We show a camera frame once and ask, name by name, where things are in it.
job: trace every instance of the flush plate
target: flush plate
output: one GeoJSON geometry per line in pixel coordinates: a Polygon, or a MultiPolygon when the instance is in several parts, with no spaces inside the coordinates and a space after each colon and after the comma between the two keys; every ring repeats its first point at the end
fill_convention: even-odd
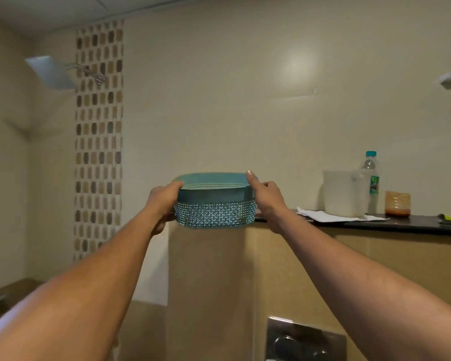
{"type": "Polygon", "coordinates": [[[346,361],[346,336],[270,317],[266,361],[346,361]]]}

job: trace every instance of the black countertop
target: black countertop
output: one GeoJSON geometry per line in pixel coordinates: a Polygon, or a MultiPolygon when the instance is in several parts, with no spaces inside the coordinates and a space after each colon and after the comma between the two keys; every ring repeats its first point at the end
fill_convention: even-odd
{"type": "MultiPolygon", "coordinates": [[[[433,234],[451,237],[451,224],[441,224],[438,217],[411,215],[409,218],[394,218],[386,217],[381,214],[378,214],[377,216],[388,218],[388,220],[319,223],[310,218],[303,218],[319,228],[378,230],[383,232],[433,234]]],[[[262,223],[266,222],[266,220],[262,218],[256,218],[255,221],[262,223]]]]}

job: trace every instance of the perforated basket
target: perforated basket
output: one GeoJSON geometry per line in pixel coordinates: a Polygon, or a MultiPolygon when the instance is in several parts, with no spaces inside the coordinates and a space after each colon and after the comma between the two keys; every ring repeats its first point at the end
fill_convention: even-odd
{"type": "Polygon", "coordinates": [[[255,219],[254,192],[243,173],[193,173],[184,182],[174,206],[179,224],[189,228],[236,228],[255,219]]]}

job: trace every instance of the hand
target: hand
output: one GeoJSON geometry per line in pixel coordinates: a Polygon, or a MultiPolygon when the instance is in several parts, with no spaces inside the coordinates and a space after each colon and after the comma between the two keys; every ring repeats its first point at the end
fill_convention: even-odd
{"type": "Polygon", "coordinates": [[[184,186],[184,182],[172,181],[165,187],[158,186],[150,190],[145,211],[150,212],[157,219],[152,236],[162,233],[165,224],[168,221],[175,220],[174,204],[177,201],[177,195],[182,186],[184,186]]]}
{"type": "Polygon", "coordinates": [[[274,182],[261,183],[252,171],[246,173],[247,182],[253,188],[257,207],[262,212],[262,216],[267,220],[274,233],[280,232],[279,219],[290,210],[284,202],[281,190],[274,182]]]}

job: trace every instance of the forearm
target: forearm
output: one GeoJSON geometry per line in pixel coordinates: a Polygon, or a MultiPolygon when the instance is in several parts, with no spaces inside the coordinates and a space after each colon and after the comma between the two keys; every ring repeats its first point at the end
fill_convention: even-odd
{"type": "Polygon", "coordinates": [[[283,213],[284,238],[368,359],[451,359],[451,307],[422,287],[283,213]]]}
{"type": "Polygon", "coordinates": [[[156,222],[144,209],[99,251],[12,309],[0,320],[0,360],[103,360],[156,222]]]}

